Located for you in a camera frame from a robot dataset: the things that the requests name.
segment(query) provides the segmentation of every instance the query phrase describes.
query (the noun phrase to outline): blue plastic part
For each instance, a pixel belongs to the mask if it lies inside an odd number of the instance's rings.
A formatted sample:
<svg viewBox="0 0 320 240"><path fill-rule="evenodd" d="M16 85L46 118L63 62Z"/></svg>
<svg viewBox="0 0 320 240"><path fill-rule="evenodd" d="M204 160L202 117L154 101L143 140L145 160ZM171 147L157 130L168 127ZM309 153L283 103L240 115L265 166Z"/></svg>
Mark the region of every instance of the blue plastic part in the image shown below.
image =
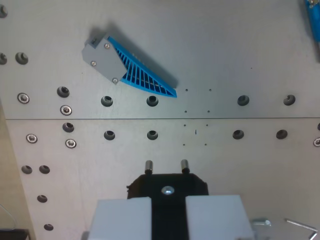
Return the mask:
<svg viewBox="0 0 320 240"><path fill-rule="evenodd" d="M313 33L314 40L320 42L320 5L310 4L308 0L304 0L306 10L308 11L310 25Z"/></svg>
<svg viewBox="0 0 320 240"><path fill-rule="evenodd" d="M113 45L127 69L127 73L121 79L122 82L149 93L172 98L177 97L176 90L144 66L115 39L109 36L108 41Z"/></svg>

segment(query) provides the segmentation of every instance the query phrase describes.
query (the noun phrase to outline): bolt head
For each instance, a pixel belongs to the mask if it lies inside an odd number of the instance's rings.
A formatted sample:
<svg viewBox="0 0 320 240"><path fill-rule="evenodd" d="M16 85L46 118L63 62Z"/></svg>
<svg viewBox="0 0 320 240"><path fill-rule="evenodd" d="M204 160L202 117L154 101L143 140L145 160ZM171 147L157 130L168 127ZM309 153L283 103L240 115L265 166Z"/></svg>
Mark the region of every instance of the bolt head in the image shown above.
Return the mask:
<svg viewBox="0 0 320 240"><path fill-rule="evenodd" d="M75 140L73 139L68 139L67 141L65 141L65 145L69 148L69 149L74 149L77 146L77 143Z"/></svg>
<svg viewBox="0 0 320 240"><path fill-rule="evenodd" d="M161 192L164 194L164 195L171 195L175 192L175 189L172 187L172 186L164 186L162 189L161 189Z"/></svg>
<svg viewBox="0 0 320 240"><path fill-rule="evenodd" d="M315 146L315 147L320 147L320 137L318 137L318 138L316 138L314 141L313 141L313 145Z"/></svg>

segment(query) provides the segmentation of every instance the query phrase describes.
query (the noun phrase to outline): counterbored hole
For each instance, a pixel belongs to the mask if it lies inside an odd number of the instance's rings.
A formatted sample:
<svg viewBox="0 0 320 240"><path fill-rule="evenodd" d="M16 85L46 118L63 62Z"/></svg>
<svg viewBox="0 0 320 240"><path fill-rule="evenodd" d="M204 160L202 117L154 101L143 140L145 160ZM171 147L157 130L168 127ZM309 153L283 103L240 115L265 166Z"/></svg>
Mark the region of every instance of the counterbored hole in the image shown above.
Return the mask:
<svg viewBox="0 0 320 240"><path fill-rule="evenodd" d="M158 133L154 130L151 130L146 134L146 136L150 140L156 140L158 138Z"/></svg>
<svg viewBox="0 0 320 240"><path fill-rule="evenodd" d="M54 226L52 226L51 224L46 224L43 227L47 231L52 231L54 229Z"/></svg>
<svg viewBox="0 0 320 240"><path fill-rule="evenodd" d="M4 5L0 4L0 18L4 19L6 16L8 16L8 10Z"/></svg>
<svg viewBox="0 0 320 240"><path fill-rule="evenodd" d="M296 97L294 95L288 95L286 98L283 100L284 105L290 106L294 104L296 101Z"/></svg>
<svg viewBox="0 0 320 240"><path fill-rule="evenodd" d="M48 173L50 173L50 168L46 165L41 165L39 167L39 171L43 174L48 174Z"/></svg>
<svg viewBox="0 0 320 240"><path fill-rule="evenodd" d="M61 98L67 98L70 95L70 91L68 88L66 88L65 86L60 86L58 87L58 89L56 90L56 93L61 97Z"/></svg>
<svg viewBox="0 0 320 240"><path fill-rule="evenodd" d="M288 136L288 132L282 129L278 131L275 136L277 139L285 139Z"/></svg>
<svg viewBox="0 0 320 240"><path fill-rule="evenodd" d="M71 133L75 130L75 127L72 123L66 122L62 125L62 129L67 133Z"/></svg>
<svg viewBox="0 0 320 240"><path fill-rule="evenodd" d="M242 95L238 98L238 105L245 106L249 103L250 99L247 95Z"/></svg>
<svg viewBox="0 0 320 240"><path fill-rule="evenodd" d="M21 167L21 171L24 173L24 174L31 174L32 173L32 168L28 165L24 165Z"/></svg>
<svg viewBox="0 0 320 240"><path fill-rule="evenodd" d="M115 137L116 137L115 133L113 131L110 131L110 130L106 131L103 136L104 136L105 139L107 139L109 141L115 139Z"/></svg>
<svg viewBox="0 0 320 240"><path fill-rule="evenodd" d="M242 139L244 136L245 136L245 133L242 130L236 130L232 134L232 137L236 140Z"/></svg>
<svg viewBox="0 0 320 240"><path fill-rule="evenodd" d="M149 96L146 99L146 104L148 104L150 107L155 107L158 105L158 103L159 103L159 100L156 96Z"/></svg>
<svg viewBox="0 0 320 240"><path fill-rule="evenodd" d="M39 195L36 199L43 204L48 201L48 198L45 195Z"/></svg>
<svg viewBox="0 0 320 240"><path fill-rule="evenodd" d="M114 101L110 96L103 96L101 98L101 104L105 107L110 107L113 103Z"/></svg>
<svg viewBox="0 0 320 240"><path fill-rule="evenodd" d="M25 65L29 62L28 56L23 52L18 52L15 55L15 60L21 65Z"/></svg>
<svg viewBox="0 0 320 240"><path fill-rule="evenodd" d="M5 65L7 61L8 61L7 56L2 52L0 52L0 65Z"/></svg>

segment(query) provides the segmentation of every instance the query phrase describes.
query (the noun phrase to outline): metal plate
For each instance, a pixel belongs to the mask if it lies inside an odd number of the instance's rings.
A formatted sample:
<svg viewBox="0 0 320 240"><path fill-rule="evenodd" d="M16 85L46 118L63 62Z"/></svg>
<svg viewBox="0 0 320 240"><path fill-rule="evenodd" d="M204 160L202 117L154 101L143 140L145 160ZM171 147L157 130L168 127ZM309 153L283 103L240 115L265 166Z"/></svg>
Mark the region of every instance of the metal plate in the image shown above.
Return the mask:
<svg viewBox="0 0 320 240"><path fill-rule="evenodd" d="M33 169L20 174L37 239L79 240L97 200L126 198L126 186L144 173L146 160L161 174L179 173L187 159L210 195L240 195L250 219L269 218L272 227L258 229L263 236L300 240L311 234L284 218L320 228L320 148L313 146L320 119L71 120L71 133L63 131L64 122L7 121L19 168ZM279 140L282 129L288 136ZM156 140L147 138L150 130L157 131ZM233 139L235 130L244 138ZM105 131L115 139L106 140ZM37 143L26 141L30 133ZM67 139L76 148L67 148ZM40 173L41 165L50 173ZM40 194L46 203L37 201Z"/></svg>
<svg viewBox="0 0 320 240"><path fill-rule="evenodd" d="M320 117L319 53L303 1L1 3L8 9L0 19L7 119L64 119L64 104L73 119ZM105 32L175 87L178 98L159 96L149 107L147 92L114 85L86 64L85 42ZM17 52L29 63L19 65ZM60 86L69 88L69 97L57 95ZM28 104L17 101L21 92ZM289 94L296 103L285 106ZM247 106L237 105L241 95L250 97ZM113 98L111 107L101 105L103 96Z"/></svg>

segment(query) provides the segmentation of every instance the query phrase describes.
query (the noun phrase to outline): gray surface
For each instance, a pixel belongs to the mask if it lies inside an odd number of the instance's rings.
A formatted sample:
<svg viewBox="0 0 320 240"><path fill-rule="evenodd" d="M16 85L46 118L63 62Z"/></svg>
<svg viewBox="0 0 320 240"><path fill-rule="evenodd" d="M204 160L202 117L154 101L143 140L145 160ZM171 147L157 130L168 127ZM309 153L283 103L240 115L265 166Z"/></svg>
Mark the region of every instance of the gray surface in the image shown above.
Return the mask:
<svg viewBox="0 0 320 240"><path fill-rule="evenodd" d="M152 240L151 198L100 200L88 240Z"/></svg>
<svg viewBox="0 0 320 240"><path fill-rule="evenodd" d="M117 78L120 81L127 70L115 48L108 41L108 36L106 35L101 41L96 39L95 43L87 43L82 50L82 57L90 67L97 70L111 82L113 78Z"/></svg>
<svg viewBox="0 0 320 240"><path fill-rule="evenodd" d="M284 218L320 228L320 148L313 146L320 119L71 120L71 133L63 131L64 120L7 122L18 168L33 169L20 176L40 240L79 240L90 229L97 200L127 198L126 186L144 173L146 160L155 174L165 174L180 173L187 159L210 195L240 195L249 219L271 221L272 227L257 226L262 236L310 235ZM237 129L244 132L241 140L232 138ZM286 139L276 138L281 129ZM114 140L104 138L107 130ZM150 130L158 132L156 140L147 138ZM29 133L37 143L26 141ZM67 148L67 139L76 148ZM40 173L41 165L50 173ZM45 204L37 201L40 194L48 197ZM54 231L43 229L47 223Z"/></svg>
<svg viewBox="0 0 320 240"><path fill-rule="evenodd" d="M238 195L187 196L190 240L254 240L254 233Z"/></svg>
<svg viewBox="0 0 320 240"><path fill-rule="evenodd" d="M7 119L320 117L320 55L303 0L1 3L9 12L0 21ZM106 32L176 87L178 98L159 96L151 108L149 93L114 85L86 64L84 43ZM27 65L15 61L17 52ZM60 86L69 97L57 95ZM30 103L17 101L21 92ZM296 96L292 106L283 104L288 94ZM106 95L109 108L100 103ZM241 95L250 97L247 106L237 105ZM71 116L60 113L64 104Z"/></svg>

